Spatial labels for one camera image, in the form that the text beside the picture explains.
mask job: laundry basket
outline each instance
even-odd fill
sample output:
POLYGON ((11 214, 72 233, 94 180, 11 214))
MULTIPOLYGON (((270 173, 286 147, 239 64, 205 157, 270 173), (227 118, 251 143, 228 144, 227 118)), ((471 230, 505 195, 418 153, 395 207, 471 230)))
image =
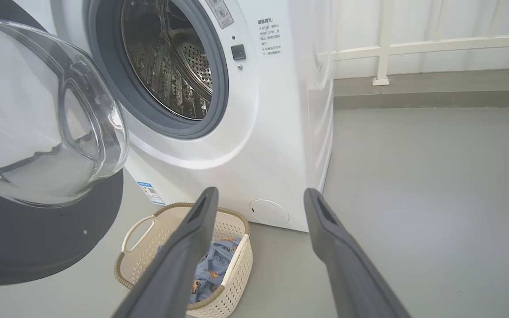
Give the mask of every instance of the laundry basket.
MULTIPOLYGON (((133 289, 154 258, 158 246, 166 243, 192 206, 192 203, 170 204, 133 225, 123 240, 121 253, 115 262, 115 278, 121 284, 133 289), (152 220, 152 224, 135 246, 128 250, 127 242, 131 234, 148 220, 152 220)), ((249 223, 243 215, 229 209, 217 208, 212 242, 224 238, 242 239, 221 285, 208 298, 189 304, 186 314, 198 318, 225 318, 235 310, 245 290, 253 264, 249 233, 249 223)))

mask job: white washing machine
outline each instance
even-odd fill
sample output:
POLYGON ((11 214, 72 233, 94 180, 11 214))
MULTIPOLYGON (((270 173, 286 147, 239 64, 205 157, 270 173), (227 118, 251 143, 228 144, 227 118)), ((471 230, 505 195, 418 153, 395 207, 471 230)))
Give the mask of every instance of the white washing machine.
POLYGON ((216 186, 249 221, 308 231, 333 138, 332 0, 15 1, 93 56, 151 201, 216 186))

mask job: clothing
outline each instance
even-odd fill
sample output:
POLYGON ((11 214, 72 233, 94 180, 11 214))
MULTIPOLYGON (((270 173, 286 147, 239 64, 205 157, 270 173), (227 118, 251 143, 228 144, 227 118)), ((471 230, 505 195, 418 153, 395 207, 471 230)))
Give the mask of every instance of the clothing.
POLYGON ((196 267, 190 304, 208 298, 221 285, 240 242, 240 238, 222 239, 209 247, 208 253, 196 267))

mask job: warning label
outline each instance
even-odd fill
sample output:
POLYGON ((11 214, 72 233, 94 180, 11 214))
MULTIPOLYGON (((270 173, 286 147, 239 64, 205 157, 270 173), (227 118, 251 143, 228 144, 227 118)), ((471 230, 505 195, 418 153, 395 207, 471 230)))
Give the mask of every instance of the warning label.
POLYGON ((280 24, 273 18, 257 20, 260 44, 262 45, 262 56, 275 56, 282 54, 280 39, 280 24))
POLYGON ((164 201, 162 201, 162 199, 160 198, 160 195, 158 195, 158 193, 152 187, 152 185, 150 185, 150 183, 138 182, 138 181, 137 181, 137 183, 139 183, 139 186, 141 187, 141 189, 143 189, 143 191, 145 192, 147 197, 150 199, 150 201, 152 201, 152 203, 166 205, 166 203, 164 203, 164 201))
POLYGON ((216 15, 216 19, 222 29, 233 23, 233 17, 223 0, 208 0, 208 4, 212 8, 213 14, 216 15))

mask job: concrete floor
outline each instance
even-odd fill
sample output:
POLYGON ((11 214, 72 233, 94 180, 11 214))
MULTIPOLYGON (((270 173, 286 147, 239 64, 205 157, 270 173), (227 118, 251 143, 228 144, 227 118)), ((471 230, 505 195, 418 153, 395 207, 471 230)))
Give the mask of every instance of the concrete floor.
MULTIPOLYGON (((416 318, 509 316, 509 109, 335 111, 325 198, 416 318)), ((113 263, 152 214, 125 173, 111 230, 83 260, 0 287, 0 317, 108 317, 113 263)), ((309 235, 252 224, 254 264, 232 317, 336 317, 309 235)))

